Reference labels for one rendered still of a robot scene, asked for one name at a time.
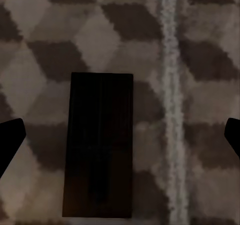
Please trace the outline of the mousetrap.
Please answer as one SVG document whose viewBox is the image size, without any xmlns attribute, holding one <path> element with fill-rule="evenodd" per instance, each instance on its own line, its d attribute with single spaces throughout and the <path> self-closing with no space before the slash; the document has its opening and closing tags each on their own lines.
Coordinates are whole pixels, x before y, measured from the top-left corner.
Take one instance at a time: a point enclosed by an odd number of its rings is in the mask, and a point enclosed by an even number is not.
<svg viewBox="0 0 240 225">
<path fill-rule="evenodd" d="M 71 73 L 62 217 L 132 218 L 133 90 L 133 73 Z"/>
</svg>

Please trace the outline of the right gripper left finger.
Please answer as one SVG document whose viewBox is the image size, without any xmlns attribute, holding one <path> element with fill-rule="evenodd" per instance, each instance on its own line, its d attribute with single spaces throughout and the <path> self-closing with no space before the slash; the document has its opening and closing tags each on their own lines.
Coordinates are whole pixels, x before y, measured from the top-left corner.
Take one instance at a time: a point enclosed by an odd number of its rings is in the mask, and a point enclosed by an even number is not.
<svg viewBox="0 0 240 225">
<path fill-rule="evenodd" d="M 0 123 L 0 178 L 26 138 L 22 118 Z"/>
</svg>

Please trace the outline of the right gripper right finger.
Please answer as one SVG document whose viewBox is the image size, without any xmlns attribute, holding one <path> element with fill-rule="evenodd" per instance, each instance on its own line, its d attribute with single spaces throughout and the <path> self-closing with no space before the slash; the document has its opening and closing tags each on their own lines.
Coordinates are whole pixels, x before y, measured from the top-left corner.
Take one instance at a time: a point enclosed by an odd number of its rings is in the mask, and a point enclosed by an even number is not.
<svg viewBox="0 0 240 225">
<path fill-rule="evenodd" d="M 240 157 L 240 119 L 228 119 L 224 130 L 224 136 Z"/>
</svg>

